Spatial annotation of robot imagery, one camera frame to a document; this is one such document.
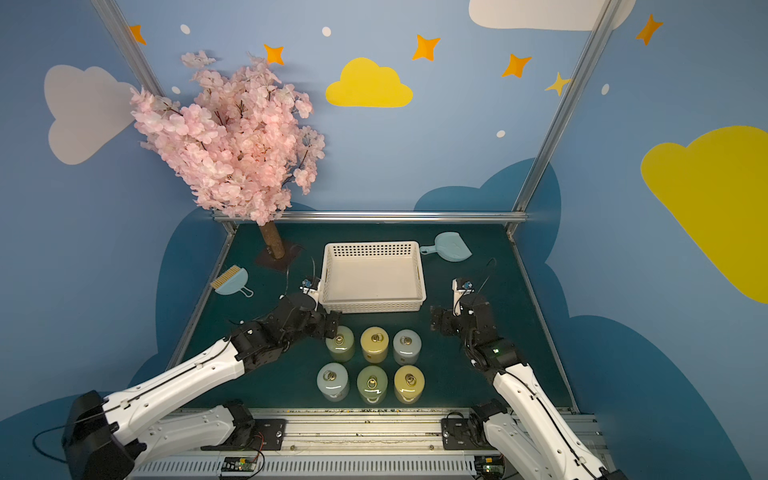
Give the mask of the green tea canister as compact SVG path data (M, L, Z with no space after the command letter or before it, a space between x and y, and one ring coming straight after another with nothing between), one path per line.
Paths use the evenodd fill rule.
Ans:
M325 343L331 358L337 363L348 362L354 356L354 333L347 326L339 326L335 336L326 338Z
M359 372L356 385L366 404L377 405L386 397L389 381L386 372L381 367L368 365Z

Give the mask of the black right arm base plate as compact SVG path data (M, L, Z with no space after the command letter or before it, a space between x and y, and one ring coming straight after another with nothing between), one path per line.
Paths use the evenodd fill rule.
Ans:
M440 421L444 450L493 450L477 421L458 416L447 416Z

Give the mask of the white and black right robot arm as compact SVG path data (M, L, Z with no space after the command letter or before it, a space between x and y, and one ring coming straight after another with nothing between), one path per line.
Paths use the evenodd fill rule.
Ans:
M499 335L490 304L463 290L449 309L430 309L430 328L461 339L473 368L506 403L475 409L486 442L523 479L624 479L573 432L515 344Z

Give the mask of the yellow tea canister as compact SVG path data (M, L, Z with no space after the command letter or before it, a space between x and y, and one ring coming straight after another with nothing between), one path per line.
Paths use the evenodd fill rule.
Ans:
M421 397L425 388L425 377L414 365L401 366L394 375L394 393L398 401L411 405Z
M389 335L382 327L369 327L360 335L363 357L371 364L379 364L386 359L389 344Z

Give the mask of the white perforated plastic basket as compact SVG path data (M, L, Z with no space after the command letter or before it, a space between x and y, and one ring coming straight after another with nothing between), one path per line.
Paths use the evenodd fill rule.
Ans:
M416 312L427 292L415 241L328 243L319 303L344 314Z

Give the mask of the yellow tea canister back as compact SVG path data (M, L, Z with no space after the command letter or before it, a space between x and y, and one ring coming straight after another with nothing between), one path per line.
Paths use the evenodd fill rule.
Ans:
M371 364L379 364L386 359L389 344L389 335L382 327L369 327L360 335L363 357Z

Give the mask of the yellow tea canister front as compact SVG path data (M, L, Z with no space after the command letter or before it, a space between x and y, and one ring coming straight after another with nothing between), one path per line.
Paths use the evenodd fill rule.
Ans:
M394 393L398 401L411 405L421 397L425 388L425 377L414 365L401 366L394 375Z

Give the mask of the blue tea canister front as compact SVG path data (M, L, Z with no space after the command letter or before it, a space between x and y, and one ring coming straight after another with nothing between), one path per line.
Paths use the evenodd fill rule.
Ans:
M331 402L344 400L350 391L348 371L344 365L336 362L320 368L316 383L321 394Z

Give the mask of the grey-blue tea canister back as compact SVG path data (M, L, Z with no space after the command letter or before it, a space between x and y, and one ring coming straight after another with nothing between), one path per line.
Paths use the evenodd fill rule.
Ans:
M422 340L414 330L403 329L392 339L392 349L398 365L414 365L422 350Z

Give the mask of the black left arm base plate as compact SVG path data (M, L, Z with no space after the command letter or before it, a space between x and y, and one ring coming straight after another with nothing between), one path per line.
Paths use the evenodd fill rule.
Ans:
M242 449L271 452L282 449L286 419L254 419L246 429L247 437Z

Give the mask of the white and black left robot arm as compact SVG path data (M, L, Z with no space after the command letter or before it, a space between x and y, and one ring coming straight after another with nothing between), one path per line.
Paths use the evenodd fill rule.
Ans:
M309 295L282 297L262 318L237 326L197 356L106 397L90 391L72 404L62 448L74 479L126 479L135 468L200 447L259 447L255 421L239 401L201 414L171 412L207 391L275 362L299 340L336 336L341 314Z

